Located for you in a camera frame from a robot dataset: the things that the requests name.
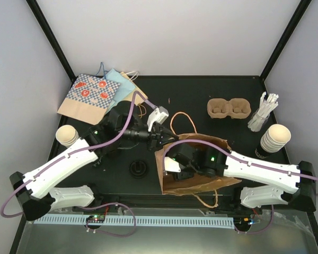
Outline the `tan paper bag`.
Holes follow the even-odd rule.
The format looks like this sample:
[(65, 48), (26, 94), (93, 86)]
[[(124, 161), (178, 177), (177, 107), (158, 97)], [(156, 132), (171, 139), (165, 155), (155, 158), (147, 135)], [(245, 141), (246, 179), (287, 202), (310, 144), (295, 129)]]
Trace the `tan paper bag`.
[(148, 97), (145, 95), (145, 93), (134, 83), (134, 80), (138, 77), (139, 72), (138, 71), (130, 71), (130, 72), (121, 72), (120, 73), (122, 75), (122, 77), (126, 78), (127, 80), (129, 80), (133, 85), (134, 85), (134, 89), (132, 92), (130, 92), (124, 99), (123, 101), (132, 101), (132, 96), (134, 92), (139, 92), (143, 97), (141, 97), (140, 95), (137, 95), (135, 98), (135, 105), (138, 107), (139, 112), (138, 112), (138, 116), (140, 118), (142, 118), (143, 116), (145, 116), (147, 114), (147, 109), (146, 107), (143, 105), (144, 101), (146, 99), (148, 99)]

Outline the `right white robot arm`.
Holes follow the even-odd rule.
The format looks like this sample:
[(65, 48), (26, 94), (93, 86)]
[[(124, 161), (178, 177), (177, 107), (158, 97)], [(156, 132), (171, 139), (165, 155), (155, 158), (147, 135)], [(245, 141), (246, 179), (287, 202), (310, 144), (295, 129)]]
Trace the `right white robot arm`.
[(164, 171), (191, 170), (201, 176), (233, 177), (261, 183), (244, 187), (230, 200), (231, 209), (243, 213), (248, 208), (288, 205), (303, 212), (316, 211), (316, 182), (313, 165), (277, 164), (223, 149), (208, 141), (187, 139), (171, 144), (164, 152)]

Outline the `blue checkered paper bag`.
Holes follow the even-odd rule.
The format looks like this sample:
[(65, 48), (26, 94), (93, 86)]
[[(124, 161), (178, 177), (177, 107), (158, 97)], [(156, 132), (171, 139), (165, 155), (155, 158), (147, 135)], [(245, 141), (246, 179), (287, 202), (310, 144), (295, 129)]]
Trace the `blue checkered paper bag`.
[(120, 85), (115, 81), (80, 74), (57, 113), (96, 125), (104, 117)]

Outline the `brown paper bag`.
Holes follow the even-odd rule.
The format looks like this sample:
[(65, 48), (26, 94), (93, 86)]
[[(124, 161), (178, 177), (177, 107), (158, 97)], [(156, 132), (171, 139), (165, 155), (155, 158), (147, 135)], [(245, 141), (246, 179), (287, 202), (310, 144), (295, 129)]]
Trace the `brown paper bag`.
[[(190, 120), (194, 133), (184, 133), (179, 134), (178, 137), (180, 140), (185, 139), (198, 139), (210, 142), (212, 144), (215, 144), (222, 149), (228, 149), (231, 150), (230, 146), (227, 143), (227, 140), (218, 138), (218, 137), (212, 137), (205, 134), (199, 134), (197, 132), (196, 126), (193, 123), (190, 116), (185, 112), (176, 112), (172, 118), (170, 123), (173, 123), (173, 119), (179, 115), (183, 114), (187, 116), (187, 118)], [(176, 181), (174, 178), (170, 175), (164, 175), (163, 173), (163, 159), (164, 159), (164, 153), (168, 149), (169, 145), (165, 145), (163, 149), (154, 152), (155, 160), (156, 160), (156, 166), (157, 166), (157, 174), (158, 179), (160, 182), (160, 187), (162, 194), (170, 194), (170, 195), (176, 195), (176, 196), (184, 196), (184, 195), (193, 195), (196, 197), (203, 206), (207, 208), (216, 208), (218, 206), (218, 194), (217, 190), (223, 187), (231, 186), (240, 183), (241, 181), (239, 179), (233, 178), (233, 177), (213, 177), (209, 178), (206, 176), (200, 176), (198, 174), (195, 174), (192, 178), (182, 180), (182, 181)], [(205, 203), (197, 194), (202, 192), (214, 192), (215, 193), (215, 204), (209, 205)]]

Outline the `right paper cup stack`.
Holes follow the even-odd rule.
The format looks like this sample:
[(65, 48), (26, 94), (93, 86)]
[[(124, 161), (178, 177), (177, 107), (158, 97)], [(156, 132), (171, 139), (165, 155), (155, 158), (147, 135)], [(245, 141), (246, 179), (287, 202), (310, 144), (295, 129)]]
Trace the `right paper cup stack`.
[(261, 137), (255, 155), (264, 159), (281, 150), (291, 140), (290, 130), (281, 124), (271, 125)]

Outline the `black lid stack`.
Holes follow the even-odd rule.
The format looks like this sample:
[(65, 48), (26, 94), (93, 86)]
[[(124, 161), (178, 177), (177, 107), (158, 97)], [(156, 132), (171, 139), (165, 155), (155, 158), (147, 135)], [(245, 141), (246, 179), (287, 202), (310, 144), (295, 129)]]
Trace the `black lid stack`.
[(143, 160), (135, 160), (130, 164), (129, 171), (134, 178), (143, 178), (148, 173), (147, 163)]

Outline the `left black frame post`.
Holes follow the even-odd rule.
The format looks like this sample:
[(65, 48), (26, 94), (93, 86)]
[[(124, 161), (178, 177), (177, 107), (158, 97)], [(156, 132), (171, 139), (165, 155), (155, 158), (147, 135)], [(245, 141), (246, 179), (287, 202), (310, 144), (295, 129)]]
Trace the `left black frame post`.
[(41, 7), (36, 0), (26, 0), (26, 3), (28, 4), (34, 17), (40, 25), (44, 35), (50, 43), (69, 80), (73, 83), (76, 79), (76, 75), (74, 74), (60, 44), (58, 43), (58, 40), (56, 39), (56, 36), (54, 35)]

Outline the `far pulp cup carrier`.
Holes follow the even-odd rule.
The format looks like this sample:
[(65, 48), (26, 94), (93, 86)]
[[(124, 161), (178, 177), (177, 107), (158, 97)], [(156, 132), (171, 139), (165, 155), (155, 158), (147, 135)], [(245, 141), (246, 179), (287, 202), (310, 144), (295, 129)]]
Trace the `far pulp cup carrier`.
[(213, 98), (207, 103), (207, 113), (212, 119), (245, 119), (251, 114), (251, 105), (244, 98)]

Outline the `light blue paper bag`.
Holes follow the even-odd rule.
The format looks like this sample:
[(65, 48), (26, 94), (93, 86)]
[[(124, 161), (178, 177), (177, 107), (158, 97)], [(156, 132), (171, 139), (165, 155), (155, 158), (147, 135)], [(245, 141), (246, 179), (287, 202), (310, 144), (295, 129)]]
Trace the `light blue paper bag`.
[(119, 102), (123, 101), (125, 97), (127, 97), (135, 89), (135, 85), (127, 78), (123, 77), (121, 73), (117, 72), (114, 69), (106, 71), (103, 62), (100, 63), (100, 67), (96, 75), (98, 75), (101, 71), (103, 72), (104, 79), (120, 84), (109, 105), (109, 109), (111, 109), (112, 107), (116, 106)]

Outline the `left paper cup stack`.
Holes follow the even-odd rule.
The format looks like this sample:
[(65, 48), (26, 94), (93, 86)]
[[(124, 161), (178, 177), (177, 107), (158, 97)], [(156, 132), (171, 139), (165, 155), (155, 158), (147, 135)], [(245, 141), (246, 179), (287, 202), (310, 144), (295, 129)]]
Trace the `left paper cup stack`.
[(77, 130), (71, 125), (63, 125), (56, 131), (56, 140), (66, 148), (73, 145), (79, 138)]

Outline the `small circuit board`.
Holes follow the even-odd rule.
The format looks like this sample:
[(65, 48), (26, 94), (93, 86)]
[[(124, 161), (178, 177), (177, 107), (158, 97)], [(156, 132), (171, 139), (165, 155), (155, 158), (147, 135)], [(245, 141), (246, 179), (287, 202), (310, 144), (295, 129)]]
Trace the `small circuit board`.
[(86, 223), (103, 223), (105, 221), (105, 215), (90, 215), (86, 218)]

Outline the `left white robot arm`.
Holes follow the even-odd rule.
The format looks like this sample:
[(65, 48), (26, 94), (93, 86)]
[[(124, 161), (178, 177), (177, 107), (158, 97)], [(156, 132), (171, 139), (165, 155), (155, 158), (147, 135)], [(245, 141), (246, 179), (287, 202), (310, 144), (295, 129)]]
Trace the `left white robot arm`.
[(148, 150), (153, 150), (178, 139), (163, 126), (169, 116), (164, 107), (155, 107), (146, 123), (133, 112), (133, 108), (132, 102), (120, 102), (97, 125), (90, 127), (73, 145), (45, 165), (25, 174), (17, 171), (10, 175), (14, 195), (27, 221), (71, 206), (98, 211), (103, 205), (103, 198), (92, 190), (92, 186), (55, 187), (85, 165), (98, 162), (117, 150), (122, 140), (145, 142)]

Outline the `right black frame post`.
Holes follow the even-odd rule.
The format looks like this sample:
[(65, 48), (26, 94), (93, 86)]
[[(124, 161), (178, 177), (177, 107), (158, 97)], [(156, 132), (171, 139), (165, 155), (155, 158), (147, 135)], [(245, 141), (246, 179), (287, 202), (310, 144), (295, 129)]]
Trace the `right black frame post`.
[(284, 29), (280, 39), (278, 40), (277, 45), (275, 46), (270, 58), (268, 59), (266, 65), (265, 65), (265, 67), (260, 75), (260, 79), (262, 81), (266, 81), (267, 77), (269, 76), (270, 72), (272, 71), (279, 56), (281, 55), (281, 53), (284, 50), (285, 46), (287, 45), (289, 39), (291, 38), (294, 31), (296, 30), (299, 22), (301, 21), (303, 15), (305, 14), (305, 12), (306, 12), (306, 10), (309, 7), (311, 2), (312, 2), (312, 0), (299, 1), (292, 17), (290, 18), (286, 28)]

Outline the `black frame post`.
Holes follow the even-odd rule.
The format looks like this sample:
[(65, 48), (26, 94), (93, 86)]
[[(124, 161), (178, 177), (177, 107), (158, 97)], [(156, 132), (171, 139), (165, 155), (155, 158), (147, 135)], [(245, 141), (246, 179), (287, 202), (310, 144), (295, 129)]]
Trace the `black frame post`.
[(265, 67), (260, 75), (260, 79), (262, 81), (266, 81), (267, 77), (269, 76), (270, 72), (272, 71), (279, 56), (281, 55), (281, 53), (284, 50), (285, 46), (287, 45), (289, 39), (291, 38), (294, 31), (296, 30), (299, 22), (301, 21), (303, 15), (305, 14), (305, 12), (306, 12), (306, 10), (309, 7), (311, 2), (312, 2), (312, 0), (299, 1), (292, 17), (290, 18), (286, 28), (284, 29), (280, 39), (278, 40), (277, 45), (275, 46), (270, 58), (268, 59), (266, 65), (265, 65)]
[(26, 0), (26, 3), (28, 4), (34, 17), (40, 25), (44, 35), (50, 43), (69, 80), (73, 83), (76, 79), (76, 75), (74, 74), (60, 44), (58, 43), (58, 40), (56, 39), (56, 36), (54, 35), (41, 7), (36, 0)]

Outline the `white straws in holder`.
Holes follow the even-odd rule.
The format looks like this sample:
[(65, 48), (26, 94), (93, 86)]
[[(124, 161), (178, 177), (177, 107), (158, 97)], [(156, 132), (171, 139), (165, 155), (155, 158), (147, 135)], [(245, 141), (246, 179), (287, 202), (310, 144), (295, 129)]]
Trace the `white straws in holder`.
[(252, 115), (248, 122), (248, 128), (252, 132), (259, 132), (263, 125), (267, 122), (271, 112), (278, 106), (278, 94), (267, 94), (263, 92), (260, 97), (259, 108)]

